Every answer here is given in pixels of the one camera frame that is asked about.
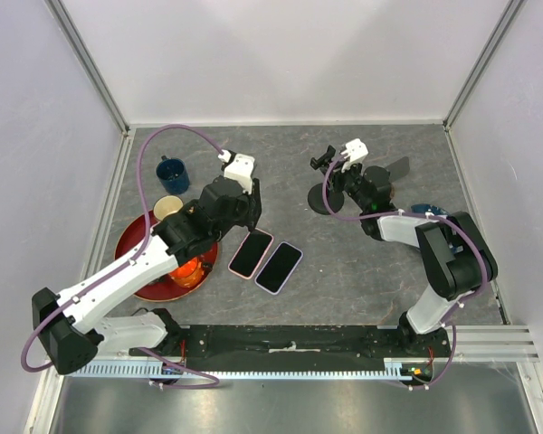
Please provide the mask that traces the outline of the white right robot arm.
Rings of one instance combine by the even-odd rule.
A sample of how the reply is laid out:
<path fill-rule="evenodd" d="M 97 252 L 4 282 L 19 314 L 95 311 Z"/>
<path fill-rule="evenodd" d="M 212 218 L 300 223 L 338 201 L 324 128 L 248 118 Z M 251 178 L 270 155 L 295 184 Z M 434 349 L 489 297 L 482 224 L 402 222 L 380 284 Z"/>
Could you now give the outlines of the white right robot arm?
<path fill-rule="evenodd" d="M 429 335 L 442 328 L 453 311 L 482 292 L 498 275 L 498 265 L 473 218 L 467 212 L 410 212 L 392 204 L 391 174 L 384 167 L 338 160 L 329 164 L 321 187 L 329 214 L 359 222 L 377 240 L 402 243 L 420 252 L 427 287 L 401 315 L 398 349 L 421 353 Z"/>

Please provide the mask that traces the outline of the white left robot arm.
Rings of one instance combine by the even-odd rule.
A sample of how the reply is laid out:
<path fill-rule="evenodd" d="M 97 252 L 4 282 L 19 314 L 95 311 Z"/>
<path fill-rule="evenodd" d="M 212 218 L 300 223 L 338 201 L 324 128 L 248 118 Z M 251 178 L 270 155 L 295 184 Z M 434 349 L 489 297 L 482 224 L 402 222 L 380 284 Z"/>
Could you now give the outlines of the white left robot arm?
<path fill-rule="evenodd" d="M 259 179 L 244 191 L 235 180 L 216 177 L 199 198 L 159 200 L 157 224 L 142 242 L 105 269 L 58 294 L 33 295 L 33 336 L 60 374 L 74 373 L 97 353 L 138 348 L 161 355 L 177 351 L 184 331 L 164 308 L 141 316 L 110 317 L 109 311 L 147 284 L 207 253 L 234 226 L 253 231 L 262 213 Z"/>

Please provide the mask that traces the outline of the dark blue enamel mug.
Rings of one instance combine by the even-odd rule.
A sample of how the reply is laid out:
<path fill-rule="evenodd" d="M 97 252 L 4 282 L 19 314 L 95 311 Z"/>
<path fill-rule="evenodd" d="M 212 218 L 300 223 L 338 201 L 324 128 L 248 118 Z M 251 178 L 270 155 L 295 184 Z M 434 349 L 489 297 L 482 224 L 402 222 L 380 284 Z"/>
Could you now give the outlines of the dark blue enamel mug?
<path fill-rule="evenodd" d="M 156 176 L 165 191 L 171 195 L 185 193 L 190 187 L 186 166 L 178 158 L 161 156 L 161 161 L 157 164 Z"/>

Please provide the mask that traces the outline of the cream enamel mug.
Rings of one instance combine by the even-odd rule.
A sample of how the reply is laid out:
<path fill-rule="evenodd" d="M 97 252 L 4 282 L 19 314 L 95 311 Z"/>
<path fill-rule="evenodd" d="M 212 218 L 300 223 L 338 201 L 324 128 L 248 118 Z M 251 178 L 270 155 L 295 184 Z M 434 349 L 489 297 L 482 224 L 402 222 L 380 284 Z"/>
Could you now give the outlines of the cream enamel mug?
<path fill-rule="evenodd" d="M 169 215 L 179 212 L 183 206 L 184 203 L 178 196 L 166 195 L 156 201 L 153 214 L 158 222 L 162 222 Z"/>

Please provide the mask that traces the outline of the phone with pink case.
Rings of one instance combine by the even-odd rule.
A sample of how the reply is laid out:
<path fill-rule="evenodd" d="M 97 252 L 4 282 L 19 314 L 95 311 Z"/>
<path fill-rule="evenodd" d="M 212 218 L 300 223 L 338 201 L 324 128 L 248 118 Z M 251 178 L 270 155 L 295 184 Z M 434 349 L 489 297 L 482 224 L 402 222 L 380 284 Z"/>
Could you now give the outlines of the phone with pink case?
<path fill-rule="evenodd" d="M 273 236 L 266 231 L 255 229 L 249 232 L 234 253 L 228 264 L 228 269 L 236 276 L 250 279 L 261 264 L 272 242 Z"/>

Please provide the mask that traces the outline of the red round tray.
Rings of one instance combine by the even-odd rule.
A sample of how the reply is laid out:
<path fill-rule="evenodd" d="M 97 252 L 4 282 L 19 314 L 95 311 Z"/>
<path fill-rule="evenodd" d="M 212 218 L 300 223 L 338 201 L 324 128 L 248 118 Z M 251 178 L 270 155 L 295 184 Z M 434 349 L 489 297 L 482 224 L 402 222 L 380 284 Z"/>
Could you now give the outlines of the red round tray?
<path fill-rule="evenodd" d="M 139 244 L 142 241 L 145 233 L 145 218 L 143 215 L 141 215 L 136 220 L 134 220 L 129 225 L 129 227 L 121 234 L 117 243 L 117 247 L 115 249 L 114 258 L 118 259 L 128 250 Z M 218 257 L 218 249 L 219 245 L 217 243 L 214 243 L 207 253 L 204 253 L 199 257 L 201 257 L 204 261 L 212 262 L 214 266 Z M 196 288 L 182 288 L 178 286 L 168 276 L 169 273 L 144 286 L 142 289 L 135 293 L 135 296 L 148 302 L 158 303 L 175 301 L 179 298 L 185 297 L 186 295 L 192 293 L 201 285 L 203 285 L 211 272 Z"/>

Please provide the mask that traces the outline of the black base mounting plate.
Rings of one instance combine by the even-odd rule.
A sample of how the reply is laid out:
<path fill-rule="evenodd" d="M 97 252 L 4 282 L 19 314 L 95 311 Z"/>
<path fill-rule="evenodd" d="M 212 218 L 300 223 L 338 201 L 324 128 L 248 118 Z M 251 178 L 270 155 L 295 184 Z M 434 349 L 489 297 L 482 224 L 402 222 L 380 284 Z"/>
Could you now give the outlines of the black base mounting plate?
<path fill-rule="evenodd" d="M 386 358 L 428 360 L 451 352 L 443 330 L 406 337 L 394 326 L 375 325 L 191 325 L 152 351 L 207 371 L 375 369 Z"/>

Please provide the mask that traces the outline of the wooden-base phone stand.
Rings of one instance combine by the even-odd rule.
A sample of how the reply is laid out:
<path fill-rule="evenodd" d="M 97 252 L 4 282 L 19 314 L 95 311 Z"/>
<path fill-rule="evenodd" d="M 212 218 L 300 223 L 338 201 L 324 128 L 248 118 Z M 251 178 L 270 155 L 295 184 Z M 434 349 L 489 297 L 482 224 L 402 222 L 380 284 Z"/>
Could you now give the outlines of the wooden-base phone stand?
<path fill-rule="evenodd" d="M 395 196 L 395 182 L 408 176 L 410 173 L 410 161 L 408 156 L 403 156 L 386 167 L 391 184 L 390 198 Z"/>

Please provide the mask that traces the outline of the black round-base phone stand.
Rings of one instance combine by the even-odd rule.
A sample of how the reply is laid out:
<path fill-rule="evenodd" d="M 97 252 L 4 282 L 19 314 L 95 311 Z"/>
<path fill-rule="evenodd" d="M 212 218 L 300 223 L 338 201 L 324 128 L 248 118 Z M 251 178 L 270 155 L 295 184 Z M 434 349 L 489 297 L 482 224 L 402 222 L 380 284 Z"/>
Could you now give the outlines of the black round-base phone stand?
<path fill-rule="evenodd" d="M 310 167 L 313 170 L 321 171 L 325 175 L 335 154 L 336 149 L 333 146 L 328 146 L 324 154 L 310 159 Z M 329 208 L 333 212 L 339 212 L 344 205 L 345 198 L 343 193 L 329 190 L 328 187 L 323 186 L 323 183 L 316 184 L 310 188 L 307 201 L 313 212 L 320 215 L 329 215 L 329 210 L 324 200 L 327 200 Z"/>

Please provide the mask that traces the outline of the phone with lilac case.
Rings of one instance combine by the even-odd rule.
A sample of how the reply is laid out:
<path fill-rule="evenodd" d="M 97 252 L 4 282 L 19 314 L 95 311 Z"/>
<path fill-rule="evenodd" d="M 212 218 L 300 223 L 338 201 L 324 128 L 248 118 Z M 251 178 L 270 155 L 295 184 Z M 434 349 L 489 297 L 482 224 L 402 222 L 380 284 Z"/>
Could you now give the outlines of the phone with lilac case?
<path fill-rule="evenodd" d="M 255 284 L 269 294 L 279 294 L 302 257 L 300 249 L 286 241 L 281 242 L 257 274 Z"/>

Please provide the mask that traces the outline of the orange enamel mug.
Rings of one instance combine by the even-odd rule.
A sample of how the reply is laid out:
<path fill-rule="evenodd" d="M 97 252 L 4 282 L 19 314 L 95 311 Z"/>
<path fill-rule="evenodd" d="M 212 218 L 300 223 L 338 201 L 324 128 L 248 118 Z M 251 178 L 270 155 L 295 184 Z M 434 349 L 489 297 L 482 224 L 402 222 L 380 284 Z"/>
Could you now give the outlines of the orange enamel mug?
<path fill-rule="evenodd" d="M 196 288 L 212 271 L 213 263 L 195 257 L 171 271 L 168 276 L 182 288 Z"/>

